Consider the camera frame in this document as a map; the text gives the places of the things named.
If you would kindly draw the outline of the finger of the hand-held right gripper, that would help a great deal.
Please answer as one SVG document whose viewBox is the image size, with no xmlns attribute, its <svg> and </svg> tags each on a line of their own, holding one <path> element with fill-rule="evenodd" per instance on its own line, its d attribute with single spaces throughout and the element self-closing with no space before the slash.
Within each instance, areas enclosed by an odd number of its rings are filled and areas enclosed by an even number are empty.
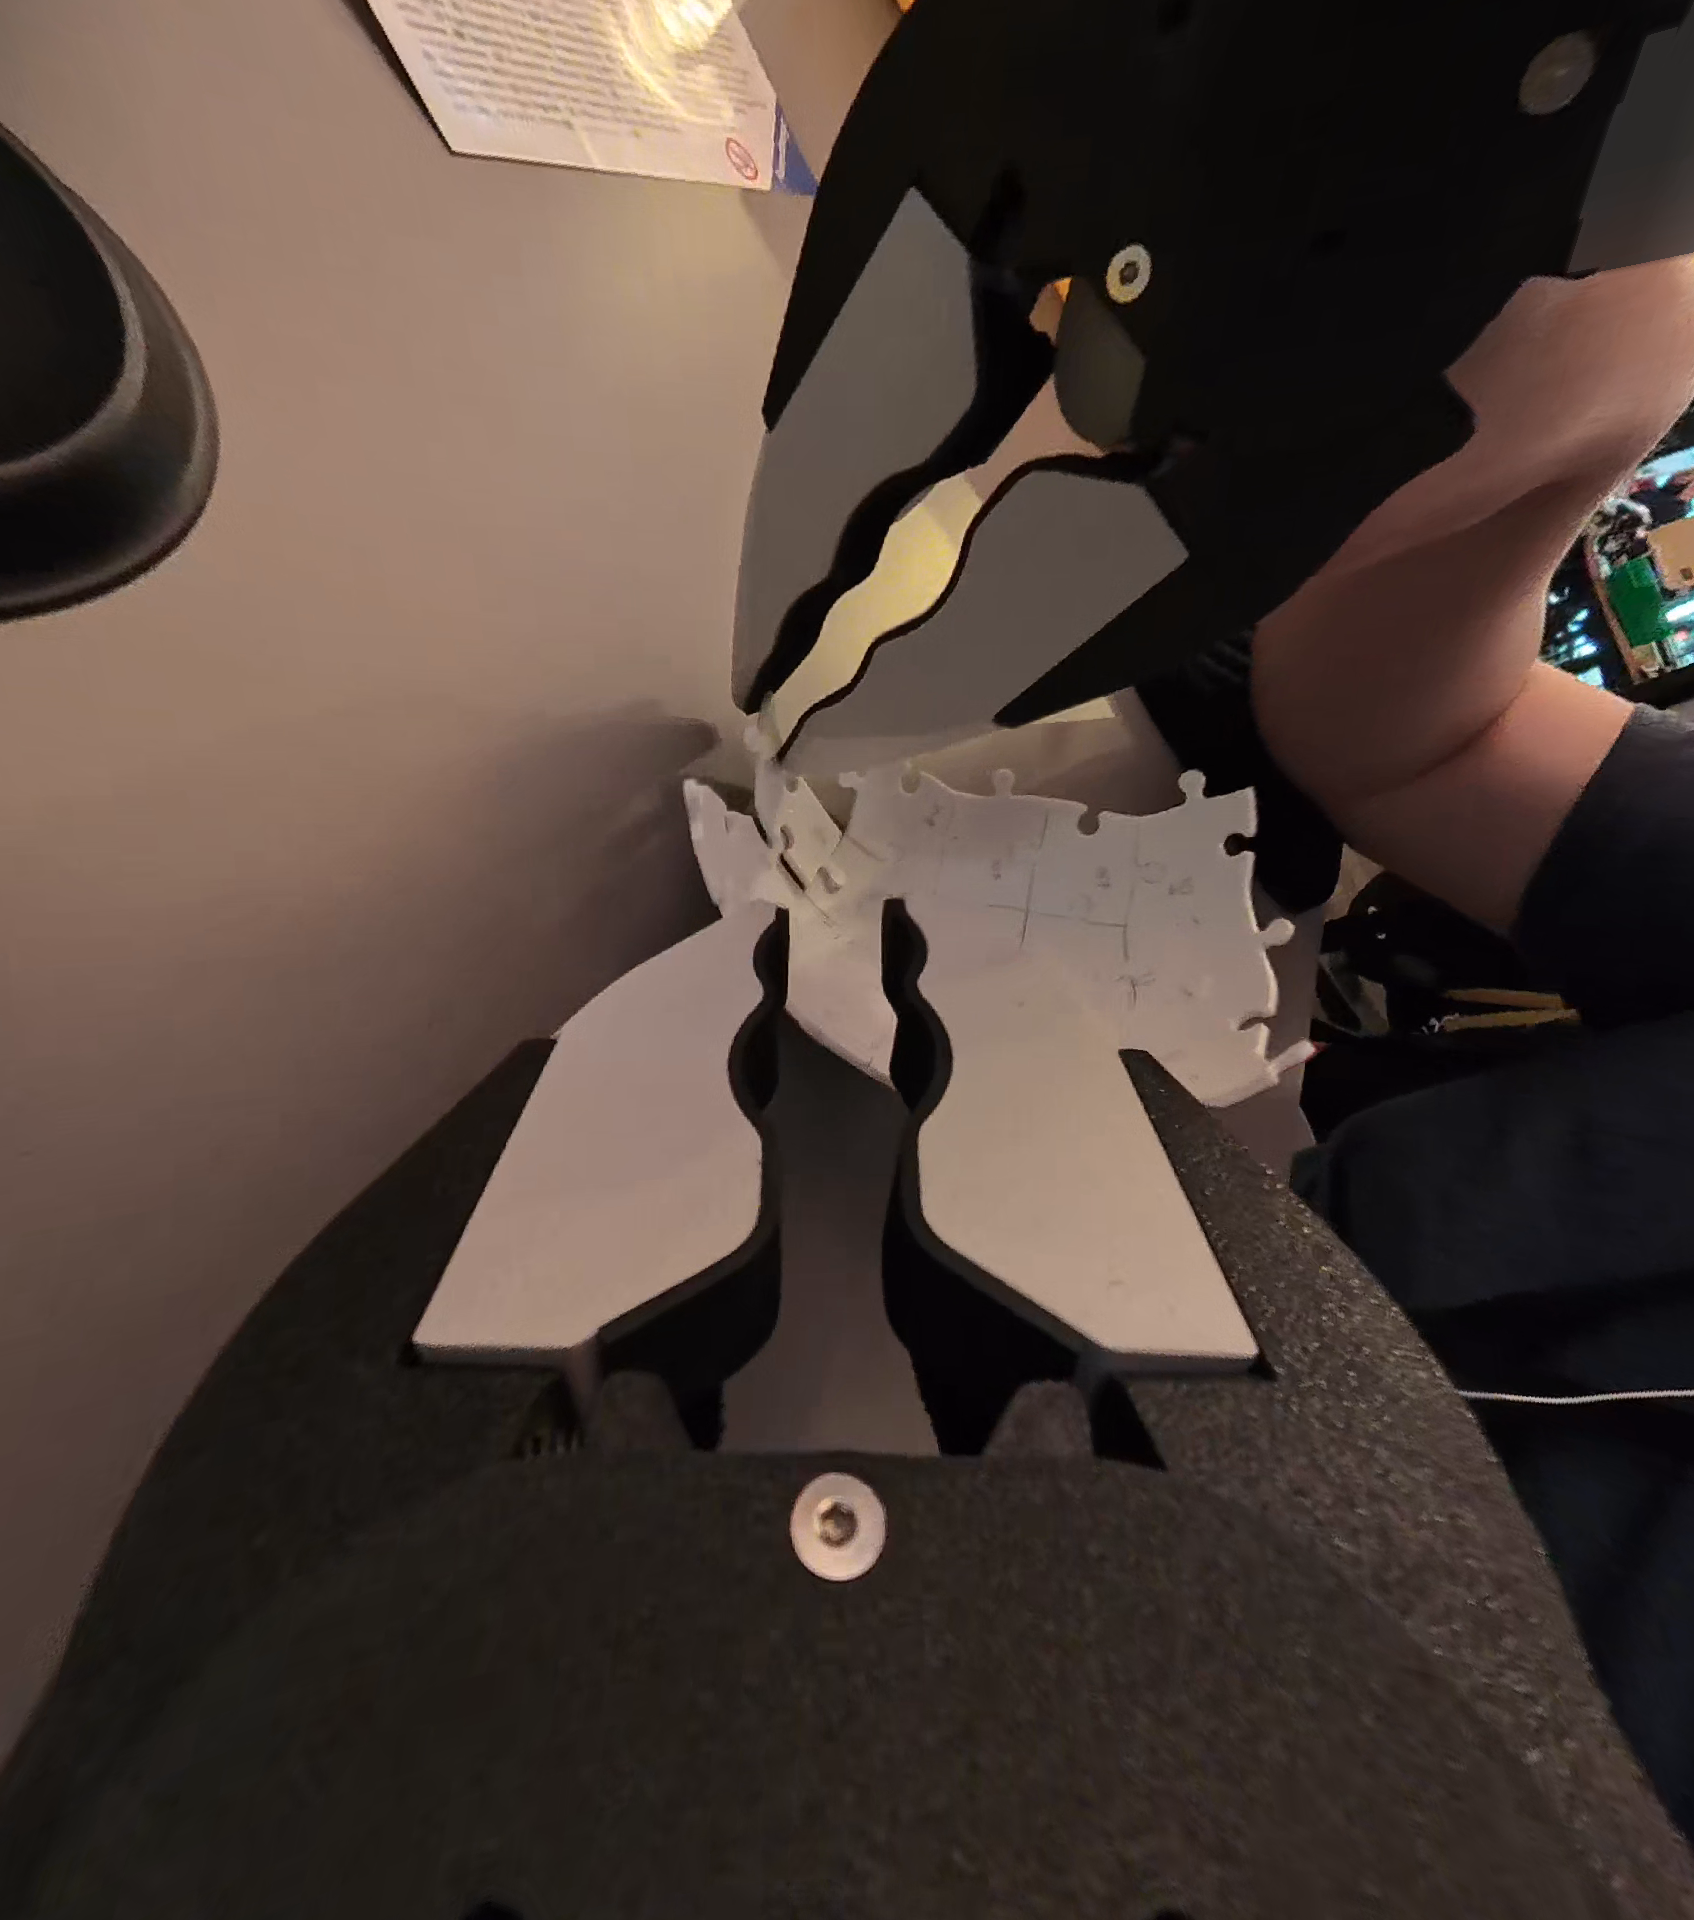
<svg viewBox="0 0 1694 1920">
<path fill-rule="evenodd" d="M 790 725 L 783 752 L 934 752 L 995 733 L 1186 560 L 1119 463 L 1025 463 L 977 512 L 934 603 L 873 639 L 852 679 Z"/>
<path fill-rule="evenodd" d="M 741 519 L 738 708 L 762 713 L 812 655 L 836 605 L 873 577 L 891 526 L 937 482 L 987 463 L 1052 374 L 1041 286 L 968 253 L 906 186 L 810 331 L 803 259 Z"/>
</svg>

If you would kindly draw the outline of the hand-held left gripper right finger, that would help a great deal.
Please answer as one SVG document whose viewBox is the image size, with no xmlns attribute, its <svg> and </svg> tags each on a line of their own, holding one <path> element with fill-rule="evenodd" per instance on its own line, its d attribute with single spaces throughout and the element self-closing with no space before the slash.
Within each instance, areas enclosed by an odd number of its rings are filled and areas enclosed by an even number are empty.
<svg viewBox="0 0 1694 1920">
<path fill-rule="evenodd" d="M 1248 1371 L 1258 1342 L 1114 1029 L 1004 926 L 887 901 L 906 1134 L 887 1315 L 958 1382 Z"/>
</svg>

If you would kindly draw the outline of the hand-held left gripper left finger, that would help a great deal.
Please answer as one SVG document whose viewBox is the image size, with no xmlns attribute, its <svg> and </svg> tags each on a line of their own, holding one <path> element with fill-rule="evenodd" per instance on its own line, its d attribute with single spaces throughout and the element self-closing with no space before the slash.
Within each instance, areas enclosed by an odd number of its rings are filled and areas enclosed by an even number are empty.
<svg viewBox="0 0 1694 1920">
<path fill-rule="evenodd" d="M 744 908 L 638 963 L 555 1048 L 417 1321 L 417 1357 L 728 1378 L 778 1311 L 786 916 Z"/>
</svg>

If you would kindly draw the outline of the assembled white puzzle section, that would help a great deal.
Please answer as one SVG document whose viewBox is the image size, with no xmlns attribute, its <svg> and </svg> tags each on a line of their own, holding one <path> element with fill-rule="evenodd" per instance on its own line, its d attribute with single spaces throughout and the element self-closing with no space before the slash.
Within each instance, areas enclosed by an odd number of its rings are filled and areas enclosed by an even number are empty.
<svg viewBox="0 0 1694 1920">
<path fill-rule="evenodd" d="M 702 879 L 719 915 L 786 912 L 786 1013 L 843 1063 L 889 1081 L 894 1012 L 880 986 L 880 915 L 900 901 L 934 960 L 1036 963 L 1151 1053 L 1208 1107 L 1231 1107 L 1302 1068 L 1309 1040 L 1275 1043 L 1269 950 L 1294 938 L 1251 896 L 1257 800 L 1213 797 L 1181 776 L 1153 816 L 1087 816 L 995 772 L 962 793 L 906 764 L 843 776 L 836 824 L 803 780 L 765 762 L 755 796 L 729 806 L 685 780 Z"/>
</svg>

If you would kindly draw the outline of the person's right forearm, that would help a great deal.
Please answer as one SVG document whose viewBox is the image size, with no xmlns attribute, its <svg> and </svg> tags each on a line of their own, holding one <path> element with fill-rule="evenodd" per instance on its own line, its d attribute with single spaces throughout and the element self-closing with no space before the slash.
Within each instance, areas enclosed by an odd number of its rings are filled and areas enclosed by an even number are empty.
<svg viewBox="0 0 1694 1920">
<path fill-rule="evenodd" d="M 1694 398 L 1694 253 L 1531 277 L 1447 370 L 1471 431 L 1257 630 L 1272 764 L 1340 841 L 1511 931 L 1627 720 L 1542 665 L 1548 578 Z"/>
</svg>

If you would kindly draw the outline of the black round ball stand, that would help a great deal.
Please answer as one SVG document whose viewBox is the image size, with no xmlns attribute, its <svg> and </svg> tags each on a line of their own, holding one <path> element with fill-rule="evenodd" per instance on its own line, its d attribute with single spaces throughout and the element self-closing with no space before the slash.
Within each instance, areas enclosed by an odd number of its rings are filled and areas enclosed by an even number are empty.
<svg viewBox="0 0 1694 1920">
<path fill-rule="evenodd" d="M 204 364 L 140 256 L 0 124 L 0 621 L 108 597 L 204 514 Z"/>
</svg>

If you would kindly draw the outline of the white instruction leaflet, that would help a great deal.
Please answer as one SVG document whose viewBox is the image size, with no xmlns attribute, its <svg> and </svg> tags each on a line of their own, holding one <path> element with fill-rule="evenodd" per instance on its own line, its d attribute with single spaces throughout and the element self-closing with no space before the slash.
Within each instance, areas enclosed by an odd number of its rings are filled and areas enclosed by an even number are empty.
<svg viewBox="0 0 1694 1920">
<path fill-rule="evenodd" d="M 812 195 L 735 2 L 366 2 L 454 157 Z"/>
</svg>

